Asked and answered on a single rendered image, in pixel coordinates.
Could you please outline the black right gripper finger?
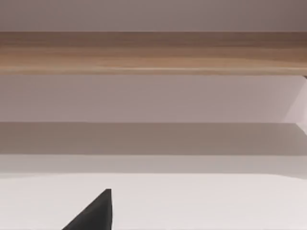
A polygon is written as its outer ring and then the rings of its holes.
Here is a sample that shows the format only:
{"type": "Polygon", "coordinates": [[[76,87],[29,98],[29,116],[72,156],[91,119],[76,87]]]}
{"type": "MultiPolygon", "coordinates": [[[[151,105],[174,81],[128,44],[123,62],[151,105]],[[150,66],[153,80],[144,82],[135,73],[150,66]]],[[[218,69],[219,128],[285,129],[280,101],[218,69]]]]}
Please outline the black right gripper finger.
{"type": "Polygon", "coordinates": [[[62,230],[112,230],[112,190],[105,189],[62,230]]]}

